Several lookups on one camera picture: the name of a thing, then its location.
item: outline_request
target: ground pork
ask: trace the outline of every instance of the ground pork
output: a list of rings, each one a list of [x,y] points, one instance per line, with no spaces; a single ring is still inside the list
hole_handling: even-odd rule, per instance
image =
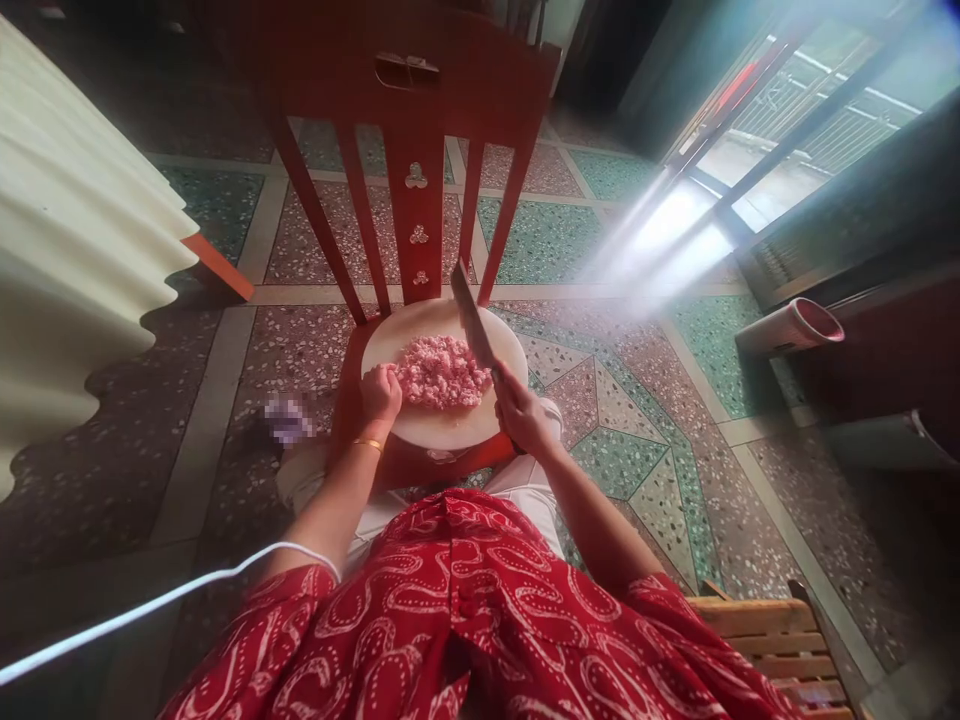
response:
[[[403,399],[435,410],[476,407],[492,382],[467,343],[449,335],[414,338],[395,367]]]

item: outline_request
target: red paisley dress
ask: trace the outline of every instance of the red paisley dress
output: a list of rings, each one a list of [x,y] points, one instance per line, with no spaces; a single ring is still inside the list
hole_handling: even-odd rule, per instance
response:
[[[410,506],[345,582],[264,582],[162,717],[774,718],[798,712],[664,575],[610,592],[510,502]]]

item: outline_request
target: right hand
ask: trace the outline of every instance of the right hand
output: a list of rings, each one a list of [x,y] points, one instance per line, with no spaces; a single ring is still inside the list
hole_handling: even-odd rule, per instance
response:
[[[497,419],[500,429],[535,459],[562,449],[553,437],[550,420],[531,390],[503,363],[497,363],[500,379],[494,373],[497,390]]]

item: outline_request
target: bracelet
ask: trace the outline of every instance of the bracelet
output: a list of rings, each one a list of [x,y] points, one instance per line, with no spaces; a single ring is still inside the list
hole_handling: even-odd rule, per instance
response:
[[[369,445],[370,447],[375,447],[377,451],[383,455],[383,445],[376,440],[366,440],[364,438],[357,438],[353,441],[354,445]]]

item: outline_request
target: knife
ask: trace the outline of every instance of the knife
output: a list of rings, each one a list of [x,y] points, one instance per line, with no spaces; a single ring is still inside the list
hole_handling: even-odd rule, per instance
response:
[[[463,325],[463,331],[467,336],[467,345],[477,359],[477,364],[490,368],[494,380],[493,391],[496,393],[497,386],[503,381],[503,377],[497,365],[497,358],[493,354],[493,348],[490,346],[490,338],[487,337],[487,331],[483,328],[477,301],[470,293],[467,269],[463,265],[463,260],[457,261],[450,274],[450,287],[453,290],[453,299],[457,303],[457,310],[460,311],[460,324]],[[526,455],[526,450],[517,445],[513,438],[510,438],[510,442],[513,443],[514,452],[518,455]]]

